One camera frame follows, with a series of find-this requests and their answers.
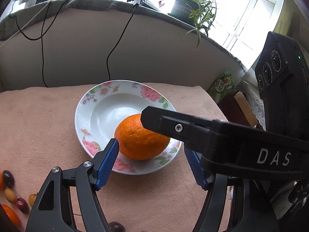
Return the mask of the large orange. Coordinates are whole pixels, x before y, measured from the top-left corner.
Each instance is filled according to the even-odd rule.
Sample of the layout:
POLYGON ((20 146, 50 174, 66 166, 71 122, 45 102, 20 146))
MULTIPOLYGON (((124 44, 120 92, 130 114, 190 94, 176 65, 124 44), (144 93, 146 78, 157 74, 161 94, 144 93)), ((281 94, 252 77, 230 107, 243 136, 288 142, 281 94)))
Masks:
POLYGON ((114 138, 118 140, 120 153, 132 160, 148 160, 165 150, 170 138, 145 129, 141 114, 125 118, 116 128, 114 138))
POLYGON ((18 215, 7 205, 1 204, 2 208, 4 209, 6 215, 10 218, 11 222, 17 227, 21 227, 21 222, 18 215))

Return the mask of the dark cherry with stem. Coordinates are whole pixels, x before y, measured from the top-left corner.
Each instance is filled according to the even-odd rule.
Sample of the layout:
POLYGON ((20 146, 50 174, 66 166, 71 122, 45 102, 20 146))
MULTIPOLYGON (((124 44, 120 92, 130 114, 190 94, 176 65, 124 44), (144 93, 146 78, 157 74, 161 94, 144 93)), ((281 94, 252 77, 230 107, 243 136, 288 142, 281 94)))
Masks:
POLYGON ((4 170, 2 172, 2 179, 3 179, 3 183, 7 188, 13 188, 15 185, 15 179, 12 175, 12 173, 8 170, 4 170))

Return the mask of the small mandarin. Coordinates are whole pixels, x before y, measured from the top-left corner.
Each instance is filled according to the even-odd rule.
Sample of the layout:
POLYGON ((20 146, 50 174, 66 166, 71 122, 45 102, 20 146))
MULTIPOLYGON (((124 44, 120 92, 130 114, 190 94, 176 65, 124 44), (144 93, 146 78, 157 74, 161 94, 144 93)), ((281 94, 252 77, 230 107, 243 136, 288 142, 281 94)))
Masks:
POLYGON ((5 183, 3 181, 3 174, 0 172, 0 190, 5 190, 5 183))

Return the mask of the cardboard box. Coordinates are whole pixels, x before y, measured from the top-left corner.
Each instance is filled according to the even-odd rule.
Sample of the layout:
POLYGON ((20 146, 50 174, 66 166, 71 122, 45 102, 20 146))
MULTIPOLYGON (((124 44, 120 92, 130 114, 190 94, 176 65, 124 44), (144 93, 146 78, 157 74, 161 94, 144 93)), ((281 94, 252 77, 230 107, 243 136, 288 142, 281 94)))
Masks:
POLYGON ((243 95, 243 93, 241 91, 238 91, 234 95, 234 99, 235 99, 238 107, 240 108, 240 111, 244 115, 244 119, 248 123, 248 126, 255 127, 258 124, 257 119, 256 119, 251 107, 249 106, 245 96, 243 95))

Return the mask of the white floral plate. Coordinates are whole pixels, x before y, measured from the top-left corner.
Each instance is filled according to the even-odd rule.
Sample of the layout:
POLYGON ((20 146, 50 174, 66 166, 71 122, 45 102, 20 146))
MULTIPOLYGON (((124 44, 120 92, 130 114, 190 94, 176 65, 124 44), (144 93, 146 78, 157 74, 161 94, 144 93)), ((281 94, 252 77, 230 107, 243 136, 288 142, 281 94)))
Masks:
POLYGON ((175 110, 165 96, 142 83, 114 80, 94 86, 76 107, 74 123, 82 147, 94 157, 116 138, 114 172, 143 175, 162 169, 176 158, 182 143, 143 127, 141 112, 148 106, 175 110))

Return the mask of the green snack bag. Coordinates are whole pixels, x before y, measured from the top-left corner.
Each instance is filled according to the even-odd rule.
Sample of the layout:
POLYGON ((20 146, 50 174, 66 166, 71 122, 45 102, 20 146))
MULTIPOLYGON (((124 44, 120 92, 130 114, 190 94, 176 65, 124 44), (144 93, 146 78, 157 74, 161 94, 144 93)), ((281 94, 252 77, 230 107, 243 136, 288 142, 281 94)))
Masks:
POLYGON ((215 103, 221 102, 226 96, 234 95, 237 92, 234 79, 230 72, 223 72, 213 85, 207 90, 207 93, 215 103))

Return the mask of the red cherry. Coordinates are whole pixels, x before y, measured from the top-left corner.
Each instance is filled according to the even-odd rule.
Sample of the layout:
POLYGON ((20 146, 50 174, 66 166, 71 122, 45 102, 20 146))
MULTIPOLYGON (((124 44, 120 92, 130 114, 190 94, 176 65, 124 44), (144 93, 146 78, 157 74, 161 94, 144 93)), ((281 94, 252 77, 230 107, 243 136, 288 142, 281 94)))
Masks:
POLYGON ((23 198, 17 198, 15 205, 23 214, 29 213, 29 206, 23 198))

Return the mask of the potted spider plant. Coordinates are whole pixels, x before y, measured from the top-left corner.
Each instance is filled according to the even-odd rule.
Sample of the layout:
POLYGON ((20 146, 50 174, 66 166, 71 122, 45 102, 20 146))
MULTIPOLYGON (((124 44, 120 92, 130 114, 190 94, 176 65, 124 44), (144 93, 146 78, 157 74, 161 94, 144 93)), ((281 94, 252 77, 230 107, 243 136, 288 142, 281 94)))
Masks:
POLYGON ((205 36, 208 39, 208 32, 213 25, 217 13, 215 0, 175 0, 184 4, 189 9, 188 19, 193 21, 194 28, 185 33, 184 36, 194 32, 197 35, 195 50, 205 36))

